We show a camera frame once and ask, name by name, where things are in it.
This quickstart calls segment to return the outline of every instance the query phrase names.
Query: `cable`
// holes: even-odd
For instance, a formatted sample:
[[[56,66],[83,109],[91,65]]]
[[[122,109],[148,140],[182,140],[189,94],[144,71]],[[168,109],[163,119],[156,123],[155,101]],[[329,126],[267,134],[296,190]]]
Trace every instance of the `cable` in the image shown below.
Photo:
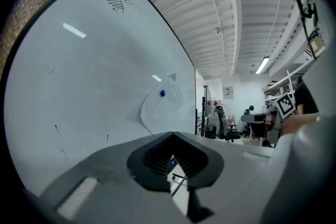
[[[309,49],[311,50],[311,54],[313,55],[313,58],[314,58],[314,61],[316,61],[316,55],[315,55],[315,52],[313,50],[313,47],[310,43],[310,40],[309,40],[309,37],[308,37],[308,33],[307,33],[307,28],[306,28],[306,17],[305,17],[305,13],[303,11],[303,5],[302,5],[302,2],[301,0],[296,0],[297,4],[298,4],[298,7],[299,7],[299,10],[300,10],[300,17],[301,17],[301,21],[302,21],[302,26],[303,26],[303,30],[304,30],[304,34],[306,36],[306,39],[307,39],[307,42],[308,42],[308,46],[309,46]]]
[[[174,195],[177,193],[177,191],[179,190],[179,188],[182,186],[183,182],[187,179],[187,176],[184,176],[183,179],[181,180],[181,182],[178,184],[178,186],[176,187],[176,189],[174,190],[174,192],[172,193],[172,197],[174,197]]]
[[[271,27],[271,31],[268,34],[268,38],[266,39],[265,45],[264,45],[263,49],[261,50],[261,53],[259,54],[258,58],[260,58],[260,56],[263,54],[264,49],[266,48],[267,42],[268,42],[268,40],[269,40],[269,38],[272,34],[273,27],[274,27],[275,21],[277,20],[277,16],[278,16],[278,12],[279,12],[279,6],[280,6],[280,0],[278,0],[278,7],[277,7],[277,11],[275,13],[275,17],[274,17],[274,21],[273,21],[273,24],[272,24],[272,27]]]

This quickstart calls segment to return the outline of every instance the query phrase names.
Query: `office chair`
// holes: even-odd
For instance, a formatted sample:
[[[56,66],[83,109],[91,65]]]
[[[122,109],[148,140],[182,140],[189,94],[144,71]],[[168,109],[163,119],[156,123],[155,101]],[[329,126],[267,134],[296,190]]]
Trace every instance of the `office chair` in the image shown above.
[[[250,110],[245,109],[244,115],[250,115]],[[249,123],[246,123],[245,130],[243,130],[243,133],[245,133],[244,138],[250,136],[250,124]],[[252,133],[252,137],[253,137],[253,140],[256,139],[254,133]]]

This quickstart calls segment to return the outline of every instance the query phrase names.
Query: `ceiling light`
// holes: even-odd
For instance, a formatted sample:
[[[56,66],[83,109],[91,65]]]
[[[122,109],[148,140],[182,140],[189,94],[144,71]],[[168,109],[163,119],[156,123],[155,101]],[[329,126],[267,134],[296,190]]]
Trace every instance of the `ceiling light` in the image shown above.
[[[71,25],[68,24],[63,24],[63,27],[67,30],[69,30],[70,32],[74,33],[75,35],[81,37],[81,38],[85,38],[86,34],[82,33],[81,31],[75,29],[74,27],[72,27]]]
[[[267,64],[267,62],[269,61],[269,57],[264,57],[263,61],[261,62],[256,74],[260,74],[262,72],[262,70],[264,69],[265,65]]]
[[[153,75],[152,76],[154,79],[156,79],[158,82],[160,82],[162,79],[160,79],[158,76],[156,76],[156,75]]]

